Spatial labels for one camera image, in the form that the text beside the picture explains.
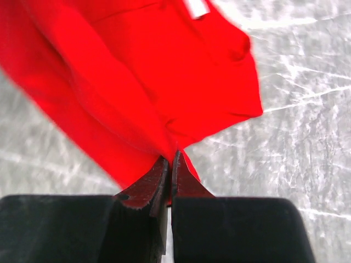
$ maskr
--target gray table surface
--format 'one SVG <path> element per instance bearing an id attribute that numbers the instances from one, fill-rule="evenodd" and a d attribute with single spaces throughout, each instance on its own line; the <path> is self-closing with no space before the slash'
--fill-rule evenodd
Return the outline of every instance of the gray table surface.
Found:
<path id="1" fill-rule="evenodd" d="M 187 149 L 222 196 L 289 198 L 318 263 L 351 262 L 351 3 L 219 0 L 252 37 L 265 113 Z M 0 197 L 115 194 L 109 177 L 0 73 Z M 167 254 L 172 262 L 172 234 Z"/>

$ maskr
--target gray background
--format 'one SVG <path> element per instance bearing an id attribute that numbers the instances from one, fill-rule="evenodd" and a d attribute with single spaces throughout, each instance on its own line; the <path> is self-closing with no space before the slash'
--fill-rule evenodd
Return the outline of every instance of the gray background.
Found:
<path id="1" fill-rule="evenodd" d="M 218 2 L 252 36 L 265 114 L 187 149 L 217 195 L 292 200 L 319 263 L 351 262 L 347 2 Z M 1 73 L 0 89 L 0 196 L 119 191 Z M 172 262 L 171 238 L 169 231 L 164 262 Z"/>

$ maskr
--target white label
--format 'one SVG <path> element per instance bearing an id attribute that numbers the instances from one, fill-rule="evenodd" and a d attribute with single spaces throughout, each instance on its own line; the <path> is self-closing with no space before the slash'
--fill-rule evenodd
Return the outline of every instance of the white label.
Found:
<path id="1" fill-rule="evenodd" d="M 205 0 L 183 0 L 192 19 L 198 19 L 210 12 Z"/>

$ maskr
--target scratched surface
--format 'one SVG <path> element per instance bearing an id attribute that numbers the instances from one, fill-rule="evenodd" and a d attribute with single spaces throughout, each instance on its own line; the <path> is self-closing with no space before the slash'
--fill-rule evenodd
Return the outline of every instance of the scratched surface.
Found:
<path id="1" fill-rule="evenodd" d="M 351 262 L 351 5 L 218 2 L 252 36 L 265 114 L 188 148 L 213 193 L 300 209 L 319 263 Z M 0 75 L 0 196 L 110 193 L 106 174 Z M 172 262 L 171 232 L 163 262 Z"/>

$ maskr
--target red shirt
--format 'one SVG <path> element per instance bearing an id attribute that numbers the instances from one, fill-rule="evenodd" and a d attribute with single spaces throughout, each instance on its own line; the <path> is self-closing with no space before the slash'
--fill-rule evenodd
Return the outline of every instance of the red shirt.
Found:
<path id="1" fill-rule="evenodd" d="M 248 35 L 206 3 L 193 19 L 183 0 L 0 1 L 0 65 L 126 188 L 262 114 Z"/>

